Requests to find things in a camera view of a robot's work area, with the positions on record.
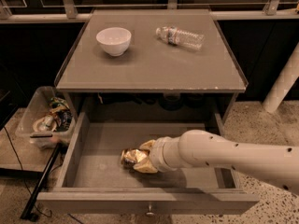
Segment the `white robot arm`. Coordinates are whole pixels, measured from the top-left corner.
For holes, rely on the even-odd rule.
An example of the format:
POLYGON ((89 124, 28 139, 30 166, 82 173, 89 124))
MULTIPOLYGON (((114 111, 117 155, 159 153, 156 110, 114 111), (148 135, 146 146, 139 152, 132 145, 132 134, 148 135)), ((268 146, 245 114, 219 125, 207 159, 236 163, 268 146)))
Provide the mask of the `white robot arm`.
POLYGON ((233 169, 299 194, 298 147, 236 143, 203 130, 150 140, 140 147, 149 153, 134 165, 140 173, 199 167, 233 169))

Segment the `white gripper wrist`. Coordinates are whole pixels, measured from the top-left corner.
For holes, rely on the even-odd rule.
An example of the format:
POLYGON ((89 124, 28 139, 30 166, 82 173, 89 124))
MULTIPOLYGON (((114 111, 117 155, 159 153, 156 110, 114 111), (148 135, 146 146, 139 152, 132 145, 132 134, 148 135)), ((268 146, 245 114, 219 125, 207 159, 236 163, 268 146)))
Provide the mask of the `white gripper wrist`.
POLYGON ((176 146, 177 144, 178 138, 171 137, 162 137, 143 143, 139 148, 142 150, 150 150, 149 159, 146 158, 135 164, 134 169, 143 174, 155 174, 158 171, 162 173, 176 171, 176 168, 169 166, 165 161, 164 149, 172 145, 176 146))

